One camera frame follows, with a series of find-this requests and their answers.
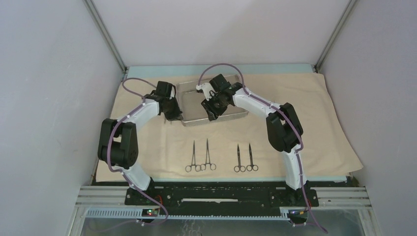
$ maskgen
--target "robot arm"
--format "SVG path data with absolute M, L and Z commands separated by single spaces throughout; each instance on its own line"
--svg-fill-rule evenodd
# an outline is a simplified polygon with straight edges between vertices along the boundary
M 297 132 L 301 135 L 303 130 L 291 104 L 280 105 L 269 102 L 269 106 L 267 106 L 260 102 L 260 100 L 267 100 L 259 96 L 251 96 L 253 93 L 247 88 L 246 93 L 241 83 L 231 85 L 221 74 L 214 77 L 209 83 L 204 83 L 196 88 L 203 92 L 206 97 L 201 104 L 206 110 L 210 121 L 222 115 L 228 105 L 243 108 L 261 118 L 265 118 L 269 143 L 284 156 L 287 172 L 286 184 L 294 190 L 301 188 L 300 166 L 296 156 L 296 150 L 299 148 L 298 139 L 289 124 L 282 124 L 281 120 L 284 120 L 283 117 L 272 108 L 279 108 L 290 119 Z M 302 184 L 304 185 L 305 182 L 306 178 L 303 178 Z
M 150 119 L 164 113 L 168 121 L 182 119 L 182 111 L 175 99 L 175 87 L 167 82 L 158 82 L 156 90 L 145 95 L 145 100 L 135 113 L 128 115 L 118 127 L 115 137 L 121 136 L 121 141 L 113 141 L 110 160 L 115 170 L 121 171 L 141 190 L 146 190 L 150 183 L 150 176 L 145 173 L 138 158 L 137 130 L 140 130 Z M 98 157 L 107 161 L 107 147 L 109 138 L 119 119 L 105 119 L 101 125 Z

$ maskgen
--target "metal tray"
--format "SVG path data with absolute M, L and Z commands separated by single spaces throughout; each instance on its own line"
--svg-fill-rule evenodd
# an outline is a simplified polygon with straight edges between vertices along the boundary
M 239 82 L 238 75 L 225 76 L 231 84 Z M 210 79 L 201 80 L 201 83 L 208 83 Z M 201 102 L 205 99 L 204 94 L 198 93 L 196 85 L 198 80 L 177 84 L 177 100 L 179 108 L 182 110 L 182 125 L 194 126 L 209 123 L 209 118 Z M 212 122 L 220 122 L 247 116 L 248 111 L 239 107 L 228 106 L 223 115 Z

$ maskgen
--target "scissors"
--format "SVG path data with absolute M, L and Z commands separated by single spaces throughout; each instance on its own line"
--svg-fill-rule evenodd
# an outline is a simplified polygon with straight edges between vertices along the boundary
M 199 172 L 201 170 L 201 166 L 195 164 L 195 140 L 193 142 L 193 158 L 191 159 L 191 165 L 186 166 L 185 171 L 190 172 L 193 169 L 193 166 L 194 166 L 196 172 Z
M 246 171 L 246 168 L 243 165 L 240 164 L 240 149 L 239 149 L 239 144 L 238 144 L 238 165 L 235 166 L 234 170 L 235 170 L 236 173 L 239 172 L 239 171 L 240 172 L 245 172 Z
M 202 171 L 205 171 L 207 165 L 210 165 L 210 170 L 212 170 L 212 171 L 214 171 L 217 168 L 216 164 L 210 162 L 209 139 L 207 139 L 207 141 L 206 141 L 206 162 L 204 164 L 200 165 L 201 166 L 200 169 Z
M 250 165 L 246 166 L 246 169 L 248 171 L 258 171 L 258 165 L 254 165 L 253 164 L 253 159 L 252 159 L 252 148 L 250 147 L 250 143 L 249 143 L 249 157 L 250 157 Z

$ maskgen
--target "beige cloth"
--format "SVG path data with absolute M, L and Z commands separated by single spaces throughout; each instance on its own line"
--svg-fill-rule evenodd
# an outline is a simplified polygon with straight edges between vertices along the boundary
M 152 78 L 150 82 L 167 81 L 174 85 L 197 80 L 196 76 Z M 291 103 L 304 129 L 304 150 L 301 158 L 307 178 L 309 176 L 345 176 L 363 166 L 348 143 L 327 92 L 323 75 L 259 74 L 245 75 L 245 84 L 255 94 L 279 104 Z M 139 81 L 128 81 L 126 86 L 146 94 L 152 88 Z M 122 86 L 116 96 L 112 118 L 127 114 L 141 102 L 140 98 L 126 92 Z M 196 162 L 206 159 L 206 138 L 209 141 L 211 162 L 215 171 L 185 171 L 190 165 L 195 140 Z M 264 118 L 253 114 L 232 121 L 184 127 L 180 121 L 164 124 L 164 116 L 151 119 L 138 130 L 139 157 L 143 169 L 153 178 L 163 179 L 219 179 L 284 177 L 282 156 L 268 142 Z M 237 144 L 240 146 L 242 165 L 249 164 L 248 144 L 251 143 L 253 162 L 257 172 L 236 173 Z M 124 180 L 120 173 L 111 173 L 100 161 L 97 181 Z

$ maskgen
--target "white wall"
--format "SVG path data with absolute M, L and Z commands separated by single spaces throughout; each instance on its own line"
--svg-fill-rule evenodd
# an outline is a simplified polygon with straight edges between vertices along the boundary
M 384 235 L 415 235 L 417 1 L 362 0 L 323 73 Z
M 64 235 L 121 71 L 81 0 L 0 4 L 0 235 Z
M 128 65 L 315 64 L 349 0 L 95 0 Z

